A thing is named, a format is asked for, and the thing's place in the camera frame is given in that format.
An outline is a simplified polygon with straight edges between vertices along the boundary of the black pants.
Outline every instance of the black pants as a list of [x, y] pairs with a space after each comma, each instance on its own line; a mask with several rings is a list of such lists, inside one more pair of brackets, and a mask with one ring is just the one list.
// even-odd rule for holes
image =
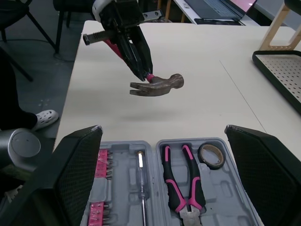
[[19, 107], [14, 70], [0, 51], [0, 129], [32, 129], [36, 123], [35, 114]]

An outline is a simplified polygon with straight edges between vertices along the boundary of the pink screen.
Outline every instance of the pink screen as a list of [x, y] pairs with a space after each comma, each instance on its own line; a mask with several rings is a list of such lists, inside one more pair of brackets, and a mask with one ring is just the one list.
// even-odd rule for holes
[[249, 8], [256, 2], [256, 0], [230, 0], [235, 5], [240, 7], [243, 11], [247, 12]]

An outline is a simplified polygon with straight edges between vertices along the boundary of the pliers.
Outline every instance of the pliers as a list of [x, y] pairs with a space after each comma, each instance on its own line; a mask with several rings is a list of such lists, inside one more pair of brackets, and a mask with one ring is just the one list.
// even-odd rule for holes
[[[186, 201], [174, 179], [171, 169], [170, 146], [163, 146], [162, 165], [164, 170], [164, 180], [168, 188], [168, 206], [171, 210], [180, 214], [185, 226], [201, 226], [200, 210], [205, 206], [206, 201], [201, 187], [201, 178], [197, 162], [189, 148], [189, 145], [183, 145], [182, 151], [188, 163], [190, 172], [190, 191], [189, 199]], [[187, 205], [190, 205], [191, 211], [188, 211]]]

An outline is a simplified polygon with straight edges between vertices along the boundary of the laptop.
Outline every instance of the laptop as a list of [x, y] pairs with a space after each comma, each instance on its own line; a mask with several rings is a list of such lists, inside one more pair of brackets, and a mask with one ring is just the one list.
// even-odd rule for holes
[[239, 21], [256, 0], [185, 0], [202, 19]]

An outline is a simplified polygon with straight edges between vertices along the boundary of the tape roll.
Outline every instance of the tape roll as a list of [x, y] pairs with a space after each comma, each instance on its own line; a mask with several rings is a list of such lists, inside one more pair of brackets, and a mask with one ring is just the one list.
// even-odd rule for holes
[[[217, 162], [209, 162], [208, 159], [204, 157], [205, 151], [213, 152], [217, 158]], [[219, 148], [217, 148], [214, 145], [209, 145], [209, 144], [203, 144], [201, 147], [198, 149], [198, 159], [201, 163], [205, 163], [209, 169], [211, 170], [218, 170], [221, 168], [226, 160], [226, 156], [223, 151], [221, 151]]]

